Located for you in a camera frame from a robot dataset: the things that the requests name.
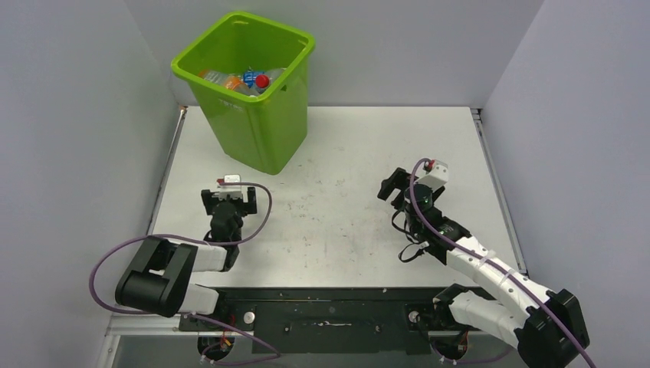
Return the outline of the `large orange label bottle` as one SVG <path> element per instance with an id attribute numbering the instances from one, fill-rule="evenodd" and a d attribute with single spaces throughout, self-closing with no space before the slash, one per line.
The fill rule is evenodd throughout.
<path id="1" fill-rule="evenodd" d="M 201 79 L 222 86 L 228 90 L 244 94 L 249 97 L 257 96 L 257 93 L 251 89 L 238 75 L 227 74 L 214 70 L 203 70 L 199 73 Z"/>

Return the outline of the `red label Nongfu bottle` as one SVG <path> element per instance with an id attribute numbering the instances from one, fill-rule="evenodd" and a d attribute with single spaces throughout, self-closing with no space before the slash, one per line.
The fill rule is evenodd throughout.
<path id="1" fill-rule="evenodd" d="M 284 72 L 285 68 L 275 68 L 261 72 L 254 78 L 251 89 L 257 95 L 263 94 Z"/>

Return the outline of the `blue label clear bottle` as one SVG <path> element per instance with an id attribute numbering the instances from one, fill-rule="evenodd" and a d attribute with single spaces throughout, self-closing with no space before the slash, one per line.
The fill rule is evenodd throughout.
<path id="1" fill-rule="evenodd" d="M 241 75 L 241 80 L 249 87 L 249 88 L 254 88 L 255 87 L 255 80 L 258 75 L 263 74 L 263 71 L 245 71 Z"/>

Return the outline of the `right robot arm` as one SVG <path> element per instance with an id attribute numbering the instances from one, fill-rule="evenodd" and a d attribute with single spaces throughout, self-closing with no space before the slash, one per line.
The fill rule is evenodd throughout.
<path id="1" fill-rule="evenodd" d="M 448 182 L 444 163 L 424 159 L 415 167 L 425 174 L 418 177 L 414 171 L 396 169 L 381 182 L 378 199 L 395 196 L 394 214 L 405 217 L 399 231 L 418 246 L 416 257 L 429 254 L 487 292 L 482 297 L 469 287 L 452 284 L 433 297 L 432 313 L 410 314 L 417 328 L 459 331 L 455 339 L 430 339 L 441 361 L 459 364 L 468 348 L 468 332 L 476 329 L 516 350 L 528 367 L 566 367 L 577 357 L 589 363 L 590 338 L 577 297 L 530 280 L 435 207 Z"/>

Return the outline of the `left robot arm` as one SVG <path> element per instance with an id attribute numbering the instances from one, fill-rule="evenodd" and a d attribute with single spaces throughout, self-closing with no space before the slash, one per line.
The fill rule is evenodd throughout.
<path id="1" fill-rule="evenodd" d="M 256 190 L 226 186 L 214 192 L 204 189 L 201 197 L 211 217 L 204 242 L 194 245 L 146 237 L 117 284 L 119 305 L 163 317 L 195 312 L 210 330 L 226 325 L 228 308 L 218 302 L 218 292 L 190 279 L 195 272 L 226 272 L 234 266 L 243 218 L 258 212 Z"/>

